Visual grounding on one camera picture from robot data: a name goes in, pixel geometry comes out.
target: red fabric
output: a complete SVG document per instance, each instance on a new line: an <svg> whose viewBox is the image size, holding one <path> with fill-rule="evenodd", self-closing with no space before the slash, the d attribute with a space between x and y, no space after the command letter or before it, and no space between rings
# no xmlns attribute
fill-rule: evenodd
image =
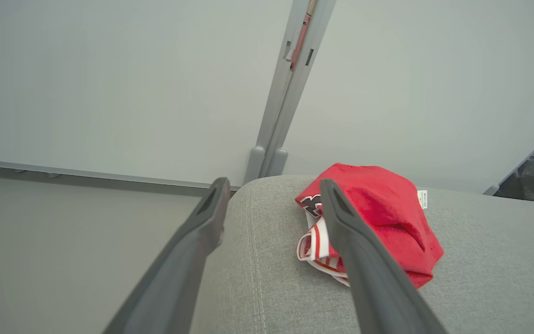
<svg viewBox="0 0 534 334"><path fill-rule="evenodd" d="M413 183L382 167L336 163L296 198L314 217L321 214L320 180L324 178L333 179L339 185L416 288L432 279L432 268L444 250L428 226ZM329 258L337 256L329 245ZM343 265L337 270L345 272Z"/></svg>

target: gray floor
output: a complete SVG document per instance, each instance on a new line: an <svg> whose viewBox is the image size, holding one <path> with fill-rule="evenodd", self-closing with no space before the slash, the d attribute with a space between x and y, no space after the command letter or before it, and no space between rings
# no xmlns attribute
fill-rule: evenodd
<svg viewBox="0 0 534 334"><path fill-rule="evenodd" d="M100 333L201 194L23 174L0 171L0 333Z"/></svg>

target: white wall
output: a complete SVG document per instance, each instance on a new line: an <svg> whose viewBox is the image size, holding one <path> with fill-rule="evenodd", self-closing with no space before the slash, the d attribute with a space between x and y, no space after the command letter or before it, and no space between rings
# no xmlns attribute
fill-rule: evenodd
<svg viewBox="0 0 534 334"><path fill-rule="evenodd" d="M0 161L241 186L291 0L0 0Z"/></svg>
<svg viewBox="0 0 534 334"><path fill-rule="evenodd" d="M534 0L338 0L284 148L485 192L534 150Z"/></svg>

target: white tag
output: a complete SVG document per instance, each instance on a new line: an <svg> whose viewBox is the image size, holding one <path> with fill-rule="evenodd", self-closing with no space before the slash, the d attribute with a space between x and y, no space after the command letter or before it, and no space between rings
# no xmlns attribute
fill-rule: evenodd
<svg viewBox="0 0 534 334"><path fill-rule="evenodd" d="M427 190L418 190L417 198L420 200L420 205L422 209L428 209L428 191Z"/></svg>

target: gray sofa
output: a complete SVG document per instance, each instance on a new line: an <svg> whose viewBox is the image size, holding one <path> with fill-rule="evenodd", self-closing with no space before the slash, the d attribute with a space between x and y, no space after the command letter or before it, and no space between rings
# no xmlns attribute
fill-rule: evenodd
<svg viewBox="0 0 534 334"><path fill-rule="evenodd" d="M294 198L313 179L262 178L231 199L192 333L360 332L350 290L295 255L306 221ZM447 331L534 333L534 202L427 189L445 255L419 292Z"/></svg>

